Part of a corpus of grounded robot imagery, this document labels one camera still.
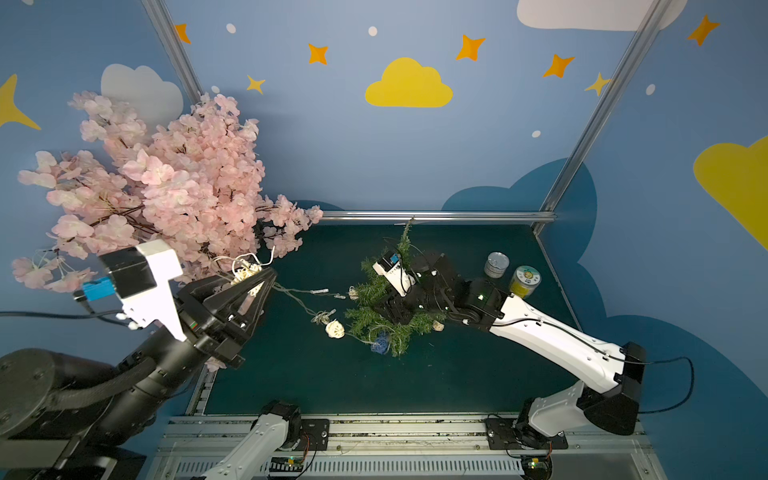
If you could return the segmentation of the small green christmas tree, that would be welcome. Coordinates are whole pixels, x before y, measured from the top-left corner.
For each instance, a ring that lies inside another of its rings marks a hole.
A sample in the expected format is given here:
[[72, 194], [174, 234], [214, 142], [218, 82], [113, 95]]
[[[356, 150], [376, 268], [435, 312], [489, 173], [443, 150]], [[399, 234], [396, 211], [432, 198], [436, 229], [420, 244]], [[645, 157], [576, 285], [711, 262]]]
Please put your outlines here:
[[345, 312], [348, 334], [394, 357], [406, 353], [412, 336], [441, 331], [447, 321], [414, 271], [413, 253], [419, 248], [410, 239], [411, 226], [407, 223], [398, 239], [389, 239], [379, 257], [362, 262], [366, 281], [353, 288], [355, 307]]

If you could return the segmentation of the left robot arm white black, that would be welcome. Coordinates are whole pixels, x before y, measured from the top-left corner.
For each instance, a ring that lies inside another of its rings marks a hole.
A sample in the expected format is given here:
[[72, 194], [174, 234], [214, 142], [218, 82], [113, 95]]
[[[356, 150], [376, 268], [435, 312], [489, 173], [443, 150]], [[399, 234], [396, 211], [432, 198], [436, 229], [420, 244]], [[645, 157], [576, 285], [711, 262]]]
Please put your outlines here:
[[209, 359], [236, 368], [277, 274], [210, 277], [171, 300], [175, 338], [154, 332], [120, 364], [43, 349], [1, 359], [1, 469], [10, 479], [136, 479], [146, 458], [124, 443]]

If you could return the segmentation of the string lights with rattan balls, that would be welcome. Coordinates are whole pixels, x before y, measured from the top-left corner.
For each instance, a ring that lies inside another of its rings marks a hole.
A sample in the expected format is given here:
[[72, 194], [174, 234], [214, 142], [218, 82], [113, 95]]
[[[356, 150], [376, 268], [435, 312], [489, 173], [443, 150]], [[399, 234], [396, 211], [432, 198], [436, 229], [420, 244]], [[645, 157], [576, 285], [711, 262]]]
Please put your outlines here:
[[334, 293], [332, 296], [341, 300], [351, 300], [355, 307], [345, 312], [346, 322], [336, 318], [334, 310], [315, 311], [299, 298], [301, 294], [318, 295], [319, 290], [305, 290], [286, 288], [275, 284], [273, 289], [287, 295], [311, 316], [314, 324], [321, 325], [327, 336], [331, 339], [344, 337], [353, 338], [370, 346], [376, 353], [394, 357], [406, 353], [413, 335], [425, 335], [432, 332], [441, 332], [445, 329], [446, 317], [440, 313], [425, 313], [423, 311], [414, 315], [410, 323], [405, 326], [397, 326], [386, 320], [373, 309], [373, 301], [381, 299], [384, 293], [384, 282], [373, 278], [373, 261], [367, 259], [362, 263], [362, 270], [366, 273], [368, 281], [352, 286], [345, 294]]

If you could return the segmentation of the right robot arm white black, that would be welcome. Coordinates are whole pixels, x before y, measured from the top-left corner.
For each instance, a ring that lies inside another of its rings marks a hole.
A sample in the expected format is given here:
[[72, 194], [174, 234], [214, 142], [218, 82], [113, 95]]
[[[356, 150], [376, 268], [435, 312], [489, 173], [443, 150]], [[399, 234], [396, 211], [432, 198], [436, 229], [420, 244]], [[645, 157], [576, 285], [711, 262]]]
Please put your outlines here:
[[506, 293], [490, 280], [465, 280], [442, 254], [426, 254], [406, 266], [389, 251], [374, 262], [375, 274], [388, 282], [375, 311], [396, 325], [419, 314], [487, 331], [520, 344], [573, 374], [576, 383], [548, 397], [525, 402], [513, 425], [518, 444], [541, 449], [566, 430], [594, 425], [628, 436], [639, 415], [644, 349], [591, 337]]

